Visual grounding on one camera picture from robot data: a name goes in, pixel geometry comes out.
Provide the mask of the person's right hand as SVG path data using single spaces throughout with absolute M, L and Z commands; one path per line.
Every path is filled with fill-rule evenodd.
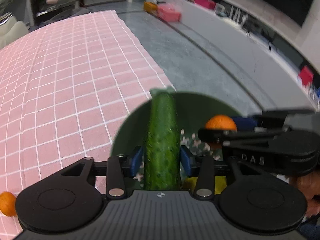
M 319 196 L 319 171 L 302 177 L 290 177 L 289 183 L 304 194 L 308 202 L 306 217 L 318 215 L 319 200 L 315 200 L 314 196 Z

